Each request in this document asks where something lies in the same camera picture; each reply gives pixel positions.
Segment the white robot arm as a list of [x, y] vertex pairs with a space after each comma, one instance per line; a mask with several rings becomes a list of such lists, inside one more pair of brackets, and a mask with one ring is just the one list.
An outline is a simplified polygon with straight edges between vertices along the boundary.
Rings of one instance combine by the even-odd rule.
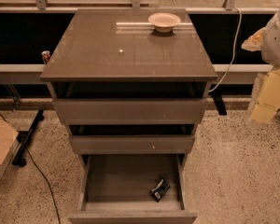
[[273, 67], [255, 79], [248, 108], [248, 121], [264, 125], [280, 110], [280, 9], [265, 27], [244, 41], [242, 49], [260, 51], [262, 60]]

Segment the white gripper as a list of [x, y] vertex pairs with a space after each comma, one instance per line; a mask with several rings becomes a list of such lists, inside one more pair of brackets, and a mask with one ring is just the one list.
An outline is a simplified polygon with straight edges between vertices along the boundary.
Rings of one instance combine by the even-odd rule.
[[[261, 51], [265, 31], [265, 27], [257, 30], [243, 42], [241, 48], [251, 52]], [[276, 68], [266, 76], [258, 74], [255, 78], [247, 109], [247, 122], [251, 125], [267, 124], [275, 117], [279, 108], [280, 68]]]

